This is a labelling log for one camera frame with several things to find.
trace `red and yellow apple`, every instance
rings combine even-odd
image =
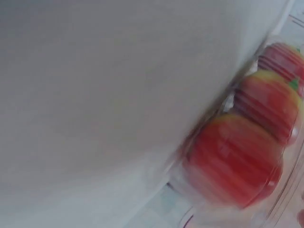
[[[282,174],[283,147],[236,114],[214,119],[184,162],[191,186],[211,203],[247,207],[267,198]]]
[[[293,47],[284,43],[266,47],[258,58],[258,67],[278,73],[304,97],[304,57]]]
[[[295,142],[302,126],[302,100],[275,72],[258,70],[245,77],[235,90],[234,109],[284,146]]]

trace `plastic clamshell packaging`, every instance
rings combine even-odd
[[[257,65],[231,86],[222,104],[229,109],[185,141],[171,169],[170,184],[193,204],[198,227],[273,227],[288,191],[304,141],[304,60],[275,43]]]

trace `green leaf sticker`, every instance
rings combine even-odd
[[[292,87],[295,91],[297,91],[298,88],[299,88],[299,81],[300,81],[299,78],[295,78],[294,80],[290,81],[290,82],[288,83],[288,85],[289,85],[290,87]]]

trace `white surface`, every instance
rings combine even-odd
[[[2,1],[0,227],[121,227],[285,2]]]

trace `apple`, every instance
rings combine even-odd
[[[283,169],[282,145],[236,114],[214,119],[184,161],[189,184],[210,203],[244,208],[268,197]]]
[[[293,47],[284,43],[266,47],[258,58],[258,67],[278,73],[304,97],[304,57]]]
[[[235,90],[234,109],[284,146],[295,142],[302,126],[302,100],[275,72],[258,70],[245,77]]]

